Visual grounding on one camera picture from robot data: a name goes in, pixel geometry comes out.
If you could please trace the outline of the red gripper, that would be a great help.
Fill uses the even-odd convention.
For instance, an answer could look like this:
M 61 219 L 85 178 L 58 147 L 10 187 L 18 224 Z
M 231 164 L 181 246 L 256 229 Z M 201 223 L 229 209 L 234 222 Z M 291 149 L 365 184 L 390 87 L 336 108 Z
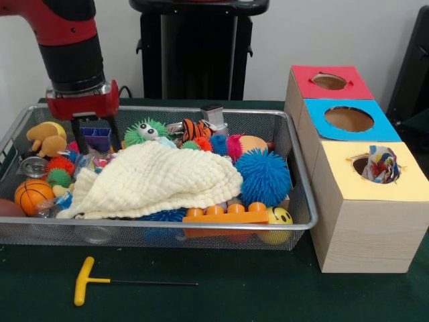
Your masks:
M 115 80 L 105 82 L 101 87 L 78 94 L 60 94 L 53 88 L 46 91 L 51 114 L 61 121 L 70 121 L 72 133 L 83 155 L 89 153 L 84 135 L 80 131 L 79 117 L 97 116 L 106 118 L 111 128 L 111 145 L 114 152 L 121 149 L 121 140 L 115 120 L 119 108 L 119 87 Z

